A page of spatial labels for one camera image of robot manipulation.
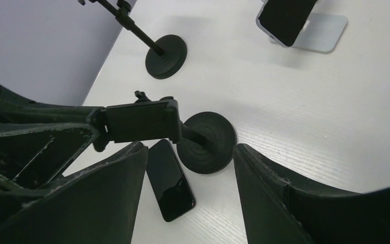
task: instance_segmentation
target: table surface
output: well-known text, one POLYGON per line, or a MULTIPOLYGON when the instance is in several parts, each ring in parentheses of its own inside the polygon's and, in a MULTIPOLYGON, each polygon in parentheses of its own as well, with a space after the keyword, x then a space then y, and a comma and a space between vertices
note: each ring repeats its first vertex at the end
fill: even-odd
MULTIPOLYGON (((390 186, 390 1, 322 0, 314 12, 347 16, 336 49, 321 54, 271 44, 255 24, 259 0, 138 1, 131 17, 151 38, 181 36, 188 56, 166 80, 148 75, 147 47, 122 31, 85 105, 174 96, 183 121, 214 111, 276 162, 334 187, 390 186)), ((154 141, 145 142, 151 146, 154 141)), ((66 172, 113 154, 88 148, 66 172)), ((187 170, 197 206, 163 221, 144 178, 132 243, 247 243, 233 162, 214 175, 187 170)))

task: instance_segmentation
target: gray floor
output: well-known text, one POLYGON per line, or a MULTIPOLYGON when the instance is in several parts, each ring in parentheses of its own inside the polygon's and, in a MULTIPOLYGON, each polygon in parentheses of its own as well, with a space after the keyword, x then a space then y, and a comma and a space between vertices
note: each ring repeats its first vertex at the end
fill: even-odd
POLYGON ((121 29, 98 3, 0 0, 0 84, 33 100, 81 105, 121 29))

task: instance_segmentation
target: black round base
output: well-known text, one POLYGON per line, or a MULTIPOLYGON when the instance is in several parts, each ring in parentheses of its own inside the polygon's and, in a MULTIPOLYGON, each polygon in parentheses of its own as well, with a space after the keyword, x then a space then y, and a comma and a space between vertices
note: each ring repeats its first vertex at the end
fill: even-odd
POLYGON ((157 55, 149 49, 146 56, 147 72, 156 79, 166 79, 182 67, 187 55, 186 43, 179 36, 166 35, 155 42, 165 54, 157 55))
POLYGON ((202 148, 185 138, 177 144, 179 158, 189 170, 199 174, 211 174, 230 163, 237 136, 226 118, 218 113, 202 112, 190 117, 184 124, 206 136, 211 142, 208 148, 202 148))

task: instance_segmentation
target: black pole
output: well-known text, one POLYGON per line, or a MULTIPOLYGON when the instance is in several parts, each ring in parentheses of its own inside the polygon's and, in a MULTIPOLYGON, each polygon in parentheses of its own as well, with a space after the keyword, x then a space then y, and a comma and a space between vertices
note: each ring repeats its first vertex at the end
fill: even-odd
POLYGON ((127 15, 127 12, 123 13, 121 9, 117 10, 107 0, 97 0, 97 2, 112 13, 123 27, 134 33, 135 36, 149 46, 157 55, 162 56, 165 54, 165 51, 161 47, 135 25, 135 22, 127 15))
POLYGON ((193 141, 202 147, 207 147, 209 145, 209 139, 207 137, 185 126, 182 122, 180 122, 180 128, 182 131, 182 137, 188 139, 189 141, 193 141))

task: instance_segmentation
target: smartphone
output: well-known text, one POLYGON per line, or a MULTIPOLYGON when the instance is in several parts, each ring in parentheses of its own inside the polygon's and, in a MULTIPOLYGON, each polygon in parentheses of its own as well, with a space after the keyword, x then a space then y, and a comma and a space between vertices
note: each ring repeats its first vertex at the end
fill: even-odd
POLYGON ((165 221, 173 221, 195 207, 195 197, 168 140, 149 149, 146 172, 165 221))
POLYGON ((284 47, 294 44, 317 0, 265 0, 256 25, 284 47))

